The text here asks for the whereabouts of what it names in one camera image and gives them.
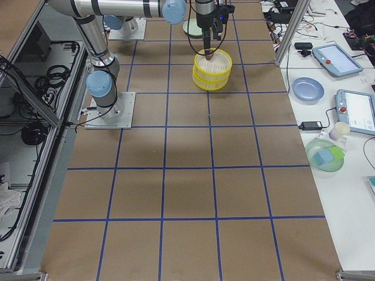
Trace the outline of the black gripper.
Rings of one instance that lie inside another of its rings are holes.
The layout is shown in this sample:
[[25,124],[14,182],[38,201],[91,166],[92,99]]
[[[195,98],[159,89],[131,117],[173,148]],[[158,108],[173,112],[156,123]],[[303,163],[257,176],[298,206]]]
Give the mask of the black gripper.
[[227,4],[226,1],[195,1],[197,26],[202,30],[205,56],[211,56],[210,35],[213,34],[214,40],[221,40],[229,14],[234,11],[235,6]]

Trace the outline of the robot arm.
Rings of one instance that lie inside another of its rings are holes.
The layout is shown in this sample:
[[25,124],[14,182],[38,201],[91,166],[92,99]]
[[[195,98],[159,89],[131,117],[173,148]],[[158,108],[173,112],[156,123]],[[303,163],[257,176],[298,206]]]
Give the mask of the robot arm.
[[[57,12],[70,16],[83,38],[91,56],[94,71],[86,79],[86,87],[96,102],[101,119],[118,119],[123,115],[124,106],[119,101],[117,77],[120,63],[109,50],[104,29],[96,20],[97,16],[116,16],[132,19],[163,18],[171,25],[181,23],[185,18],[185,1],[49,1]],[[203,32],[203,50],[198,54],[211,59],[216,49],[211,40],[218,40],[219,33],[226,32],[229,14],[233,5],[219,1],[196,1],[195,12],[198,27]]]

